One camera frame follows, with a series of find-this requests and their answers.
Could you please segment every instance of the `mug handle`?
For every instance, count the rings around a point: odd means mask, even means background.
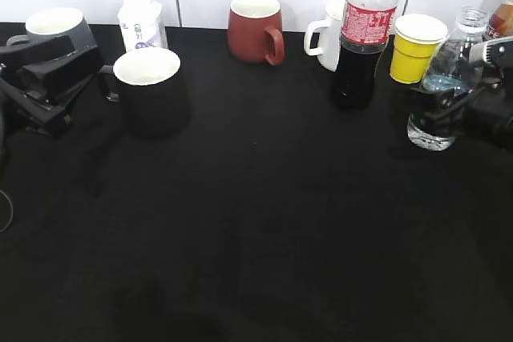
[[[305,53],[310,56],[317,56],[324,53],[322,47],[310,48],[310,43],[312,42],[313,33],[315,30],[319,28],[328,28],[331,26],[331,21],[328,19],[325,20],[317,20],[315,22],[311,22],[306,28],[305,32],[305,41],[303,43],[303,48],[305,48]]]
[[[118,91],[112,83],[107,81],[108,78],[114,77],[114,67],[113,66],[103,66],[98,71],[98,79],[99,89],[102,92],[102,95],[109,102],[117,103],[119,102]]]
[[[15,35],[7,39],[6,46],[14,46],[15,44],[28,43],[29,37],[27,35]]]
[[[276,27],[267,26],[265,32],[271,35],[274,43],[274,55],[265,55],[265,60],[269,62],[271,66],[278,66],[285,60],[285,42],[283,40],[283,34]]]

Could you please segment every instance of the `cola bottle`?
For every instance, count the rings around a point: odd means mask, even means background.
[[[342,110],[364,109],[374,92],[374,73],[386,48],[398,0],[345,0],[340,57],[330,87]]]

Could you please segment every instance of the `orange bottle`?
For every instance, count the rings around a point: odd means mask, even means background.
[[[513,0],[505,0],[488,22],[487,39],[513,35]]]

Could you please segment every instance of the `red mug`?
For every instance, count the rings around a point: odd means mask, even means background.
[[[281,33],[281,7],[277,0],[233,0],[228,24],[228,45],[244,62],[269,62],[277,66],[285,59]]]

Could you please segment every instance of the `plastic bottle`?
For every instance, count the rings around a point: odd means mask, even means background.
[[[486,39],[513,35],[513,0],[505,0],[488,22]]]
[[[144,47],[168,48],[161,20],[162,5],[152,0],[123,0],[118,19],[128,51]]]
[[[341,52],[331,98],[342,110],[364,109],[374,92],[374,72],[386,48],[398,0],[346,0]]]
[[[483,41],[487,21],[487,12],[463,7],[456,28],[431,58],[422,78],[423,88],[431,92],[454,89],[454,96],[460,96],[479,84],[483,68],[468,66],[468,58],[471,47]],[[427,150],[446,150],[456,140],[454,136],[440,137],[426,132],[419,115],[410,115],[406,129],[410,141]]]

